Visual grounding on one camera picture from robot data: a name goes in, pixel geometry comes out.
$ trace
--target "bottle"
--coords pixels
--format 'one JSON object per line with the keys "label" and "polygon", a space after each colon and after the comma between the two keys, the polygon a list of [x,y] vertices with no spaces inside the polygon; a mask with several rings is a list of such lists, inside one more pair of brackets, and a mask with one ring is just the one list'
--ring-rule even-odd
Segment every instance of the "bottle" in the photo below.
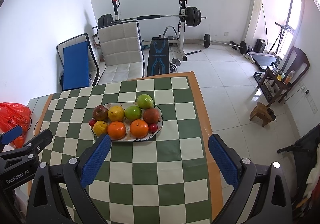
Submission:
{"label": "bottle", "polygon": [[287,78],[285,78],[284,84],[288,84],[288,83],[290,82],[290,80],[291,80],[292,77],[293,77],[293,74],[294,74],[294,70],[292,70],[292,71],[288,74]]}

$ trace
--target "shoe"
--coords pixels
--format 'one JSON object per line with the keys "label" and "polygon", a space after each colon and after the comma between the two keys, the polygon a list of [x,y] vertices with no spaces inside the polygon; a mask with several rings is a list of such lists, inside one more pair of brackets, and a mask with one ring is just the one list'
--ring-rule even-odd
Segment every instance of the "shoe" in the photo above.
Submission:
{"label": "shoe", "polygon": [[244,57],[247,58],[251,63],[256,63],[250,54],[246,53]]}

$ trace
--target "green and white checkered mat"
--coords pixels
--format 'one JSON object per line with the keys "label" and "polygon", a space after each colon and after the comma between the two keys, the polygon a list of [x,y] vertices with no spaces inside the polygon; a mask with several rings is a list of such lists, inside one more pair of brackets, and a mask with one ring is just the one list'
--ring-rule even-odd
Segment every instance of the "green and white checkered mat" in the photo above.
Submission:
{"label": "green and white checkered mat", "polygon": [[[79,157],[96,137],[88,121],[97,105],[134,102],[150,95],[161,109],[161,131],[142,142],[112,142],[87,191],[109,223],[209,224],[212,221],[208,168],[194,98],[187,77],[133,80],[53,95],[41,131],[53,141],[40,160],[50,165]],[[81,223],[65,184],[70,215]]]}

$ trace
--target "red plastic bag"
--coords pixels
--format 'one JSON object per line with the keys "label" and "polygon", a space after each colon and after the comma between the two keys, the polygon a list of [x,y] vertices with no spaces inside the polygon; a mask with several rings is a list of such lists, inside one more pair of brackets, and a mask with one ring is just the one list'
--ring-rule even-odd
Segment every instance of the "red plastic bag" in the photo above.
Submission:
{"label": "red plastic bag", "polygon": [[30,117],[31,110],[20,103],[0,103],[0,129],[7,132],[17,125],[22,127],[22,135],[13,141],[17,148],[21,148],[24,144]]}

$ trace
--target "lemon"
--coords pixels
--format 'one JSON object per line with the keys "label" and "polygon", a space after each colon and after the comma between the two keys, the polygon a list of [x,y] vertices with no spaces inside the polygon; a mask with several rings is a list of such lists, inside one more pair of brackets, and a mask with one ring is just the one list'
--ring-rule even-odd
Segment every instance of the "lemon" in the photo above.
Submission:
{"label": "lemon", "polygon": [[108,111],[108,117],[112,122],[121,122],[124,120],[124,109],[120,106],[112,106]]}
{"label": "lemon", "polygon": [[97,121],[93,126],[93,132],[97,137],[102,134],[107,134],[108,124],[102,120]]}

